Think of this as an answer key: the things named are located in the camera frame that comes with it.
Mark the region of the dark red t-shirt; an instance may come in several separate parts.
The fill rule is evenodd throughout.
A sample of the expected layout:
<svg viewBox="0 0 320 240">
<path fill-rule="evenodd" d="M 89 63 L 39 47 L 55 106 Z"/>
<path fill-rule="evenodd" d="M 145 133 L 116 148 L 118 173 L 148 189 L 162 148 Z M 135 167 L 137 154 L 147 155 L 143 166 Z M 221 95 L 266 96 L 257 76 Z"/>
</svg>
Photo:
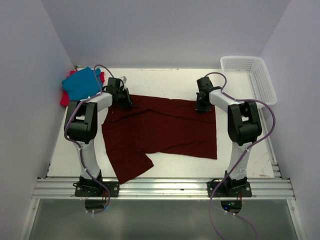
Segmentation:
<svg viewBox="0 0 320 240">
<path fill-rule="evenodd" d="M 191 100 L 133 95 L 133 107 L 108 109 L 101 125 L 106 154 L 120 184 L 151 169 L 147 154 L 217 159 L 216 111 Z"/>
</svg>

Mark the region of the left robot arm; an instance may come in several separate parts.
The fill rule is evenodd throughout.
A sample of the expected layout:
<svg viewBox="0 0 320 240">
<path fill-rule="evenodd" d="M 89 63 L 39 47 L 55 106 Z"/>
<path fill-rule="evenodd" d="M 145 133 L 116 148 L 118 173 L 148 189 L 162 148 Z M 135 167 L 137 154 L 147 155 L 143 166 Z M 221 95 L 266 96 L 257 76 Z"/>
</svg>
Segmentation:
<svg viewBox="0 0 320 240">
<path fill-rule="evenodd" d="M 80 180 L 89 180 L 86 190 L 95 197 L 104 190 L 104 184 L 99 181 L 101 169 L 94 145 L 98 132 L 98 113 L 111 106 L 125 109 L 134 106 L 126 82 L 125 76 L 110 77 L 102 91 L 81 100 L 71 100 L 67 108 L 64 137 L 74 144 L 81 166 Z"/>
</svg>

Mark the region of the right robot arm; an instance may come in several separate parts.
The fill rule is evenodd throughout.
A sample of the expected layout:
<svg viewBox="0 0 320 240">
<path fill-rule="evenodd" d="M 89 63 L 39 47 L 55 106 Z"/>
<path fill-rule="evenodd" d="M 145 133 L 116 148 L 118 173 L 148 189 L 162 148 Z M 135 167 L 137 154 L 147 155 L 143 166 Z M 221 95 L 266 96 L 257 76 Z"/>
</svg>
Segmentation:
<svg viewBox="0 0 320 240">
<path fill-rule="evenodd" d="M 227 132 L 232 141 L 228 176 L 223 183 L 223 192 L 235 196 L 241 185 L 238 181 L 247 180 L 249 151 L 247 147 L 255 143 L 262 134 L 262 126 L 257 104 L 251 100 L 240 100 L 227 95 L 220 86 L 214 87 L 210 78 L 205 76 L 196 81 L 196 107 L 198 112 L 209 112 L 215 105 L 227 113 Z"/>
</svg>

